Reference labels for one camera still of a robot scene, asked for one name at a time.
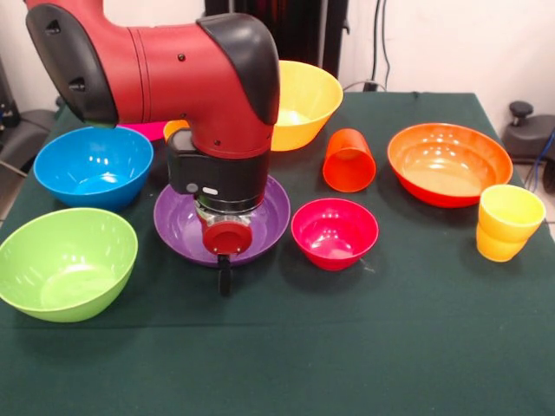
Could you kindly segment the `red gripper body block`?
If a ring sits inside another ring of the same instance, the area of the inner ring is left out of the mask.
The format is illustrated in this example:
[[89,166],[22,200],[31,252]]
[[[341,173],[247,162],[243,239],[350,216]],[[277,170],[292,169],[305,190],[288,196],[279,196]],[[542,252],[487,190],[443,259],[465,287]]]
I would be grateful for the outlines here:
[[251,227],[239,221],[202,221],[202,243],[212,254],[240,254],[249,249],[252,240]]

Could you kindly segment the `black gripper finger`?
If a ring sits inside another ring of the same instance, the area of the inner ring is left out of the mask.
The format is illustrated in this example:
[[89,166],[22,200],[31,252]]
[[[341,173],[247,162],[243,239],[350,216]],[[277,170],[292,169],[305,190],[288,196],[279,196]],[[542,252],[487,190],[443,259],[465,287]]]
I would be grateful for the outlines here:
[[232,266],[229,255],[218,254],[218,291],[222,296],[232,293]]

